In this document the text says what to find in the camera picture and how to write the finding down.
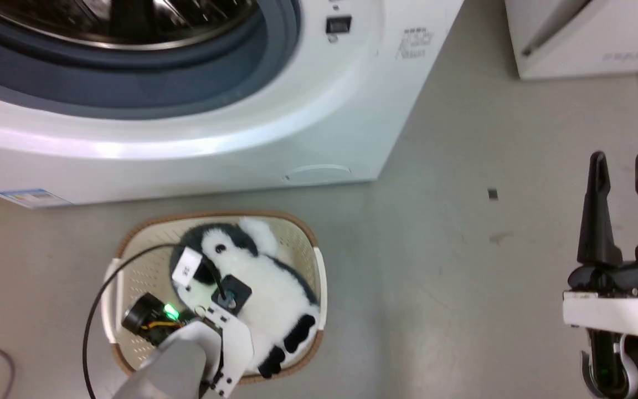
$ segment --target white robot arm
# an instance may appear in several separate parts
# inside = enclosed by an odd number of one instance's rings
[[[635,169],[638,194],[638,156]],[[636,260],[622,260],[610,224],[609,191],[605,154],[595,152],[590,159],[580,227],[580,266],[568,278],[563,320],[587,330],[590,353],[580,353],[580,365],[590,393],[609,399],[637,399],[638,246]]]
[[[167,336],[113,399],[228,397],[251,359],[248,326],[213,303],[203,320]]]

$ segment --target washing machine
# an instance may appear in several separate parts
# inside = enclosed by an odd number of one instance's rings
[[[0,197],[375,180],[462,0],[0,0]]]

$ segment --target white paper tag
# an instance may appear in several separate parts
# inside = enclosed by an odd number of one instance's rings
[[[185,247],[182,257],[179,258],[179,263],[172,273],[172,280],[183,287],[188,287],[202,259],[203,255]]]

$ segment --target wire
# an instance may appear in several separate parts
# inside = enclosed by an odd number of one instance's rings
[[[93,392],[92,383],[90,382],[90,372],[88,370],[88,338],[90,336],[90,326],[93,323],[93,317],[95,316],[95,311],[97,310],[97,306],[100,304],[100,300],[102,298],[103,293],[105,292],[107,287],[113,282],[113,280],[115,280],[115,278],[117,277],[119,272],[122,271],[122,269],[126,268],[132,262],[146,255],[147,253],[153,252],[153,250],[158,250],[161,248],[185,248],[185,247],[186,247],[185,245],[180,245],[178,243],[161,243],[159,245],[154,245],[154,247],[149,247],[143,250],[142,252],[139,252],[133,255],[128,260],[125,260],[124,262],[122,262],[122,264],[119,267],[117,267],[114,272],[112,272],[110,277],[107,280],[105,280],[102,287],[100,287],[100,290],[98,291],[97,295],[95,296],[95,300],[93,301],[93,305],[90,307],[90,313],[88,313],[88,319],[85,322],[85,330],[83,332],[83,377],[85,378],[85,388],[87,388],[88,390],[88,395],[90,396],[90,399],[96,399],[96,397],[95,397],[95,392]],[[209,267],[209,270],[212,268],[215,269],[216,273],[218,272],[215,266]],[[225,289],[220,283],[220,273],[216,275],[213,272],[211,272],[211,275],[213,276],[213,280],[215,284],[218,286],[218,291],[220,292],[221,298],[225,299]]]
[[[0,356],[7,362],[7,366],[9,368],[9,379],[7,382],[7,389],[4,390],[2,394],[2,399],[7,399],[9,394],[11,393],[11,389],[13,388],[13,380],[16,377],[16,367],[13,363],[13,359],[11,359],[11,355],[7,352],[0,349]]]
[[[151,329],[156,328],[157,326],[171,326],[175,328],[175,326],[182,326],[179,323],[169,323],[169,321],[155,321],[154,323],[150,323],[149,326],[142,326],[142,329]]]

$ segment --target penguin plush toy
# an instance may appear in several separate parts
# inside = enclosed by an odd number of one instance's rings
[[[271,378],[313,341],[319,320],[316,295],[301,275],[278,260],[279,245],[265,222],[244,218],[238,225],[200,225],[188,230],[180,244],[208,258],[221,280],[233,275],[253,290],[238,314],[253,338],[255,355],[248,371]],[[172,253],[171,270],[182,252],[179,248]],[[203,263],[188,287],[174,287],[192,310],[207,308],[216,289]]]

